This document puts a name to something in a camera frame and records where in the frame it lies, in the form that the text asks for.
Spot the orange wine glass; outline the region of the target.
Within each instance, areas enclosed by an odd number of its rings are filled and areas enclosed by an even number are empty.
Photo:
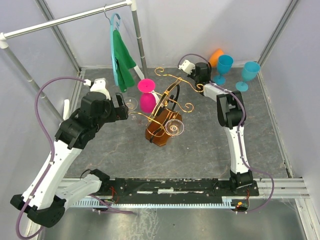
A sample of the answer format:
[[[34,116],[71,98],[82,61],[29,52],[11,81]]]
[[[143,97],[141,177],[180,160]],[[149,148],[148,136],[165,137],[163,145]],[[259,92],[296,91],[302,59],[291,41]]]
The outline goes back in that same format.
[[[209,63],[212,67],[216,67],[219,61],[219,57],[224,55],[224,51],[221,48],[218,48],[209,58]]]

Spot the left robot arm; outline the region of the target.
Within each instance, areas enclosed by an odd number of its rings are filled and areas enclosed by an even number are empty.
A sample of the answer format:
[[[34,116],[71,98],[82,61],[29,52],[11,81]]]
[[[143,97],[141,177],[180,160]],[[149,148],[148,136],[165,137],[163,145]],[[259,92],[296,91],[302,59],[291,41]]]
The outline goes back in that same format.
[[[128,118],[123,95],[117,92],[115,96],[118,107],[105,91],[91,91],[82,98],[80,107],[60,124],[55,141],[50,144],[53,151],[36,178],[24,193],[11,198],[11,205],[34,223],[51,228],[77,201],[90,194],[106,195],[110,191],[110,177],[98,169],[63,190],[58,186],[73,161],[104,124]]]

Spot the clear wine glass front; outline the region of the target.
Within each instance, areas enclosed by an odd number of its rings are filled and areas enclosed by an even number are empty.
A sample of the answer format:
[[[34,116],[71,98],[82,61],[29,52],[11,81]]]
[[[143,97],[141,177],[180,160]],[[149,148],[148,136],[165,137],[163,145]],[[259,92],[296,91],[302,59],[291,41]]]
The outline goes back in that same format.
[[[185,126],[181,120],[173,118],[165,124],[165,130],[169,136],[175,137],[184,132]]]

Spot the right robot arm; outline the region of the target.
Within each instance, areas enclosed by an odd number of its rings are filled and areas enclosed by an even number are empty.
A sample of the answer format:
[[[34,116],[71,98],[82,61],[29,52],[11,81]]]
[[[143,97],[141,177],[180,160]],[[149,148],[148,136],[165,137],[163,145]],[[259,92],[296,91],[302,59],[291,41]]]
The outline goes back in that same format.
[[[198,62],[190,77],[197,90],[214,100],[217,105],[217,118],[224,129],[230,150],[229,191],[236,196],[253,184],[253,173],[247,159],[244,141],[246,111],[240,91],[227,90],[211,80],[212,67],[209,63]]]

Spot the blue wine glass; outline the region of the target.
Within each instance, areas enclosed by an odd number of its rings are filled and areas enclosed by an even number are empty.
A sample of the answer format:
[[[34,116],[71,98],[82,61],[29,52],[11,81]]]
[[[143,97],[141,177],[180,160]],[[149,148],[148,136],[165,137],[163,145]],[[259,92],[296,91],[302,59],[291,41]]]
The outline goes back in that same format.
[[[236,89],[240,92],[246,92],[249,89],[248,82],[257,76],[260,69],[261,67],[257,62],[246,62],[241,72],[242,81],[239,81],[235,84]]]
[[[218,75],[213,78],[213,81],[217,85],[223,85],[226,82],[224,75],[230,71],[233,63],[234,60],[230,55],[223,54],[218,58],[218,62],[216,65]]]

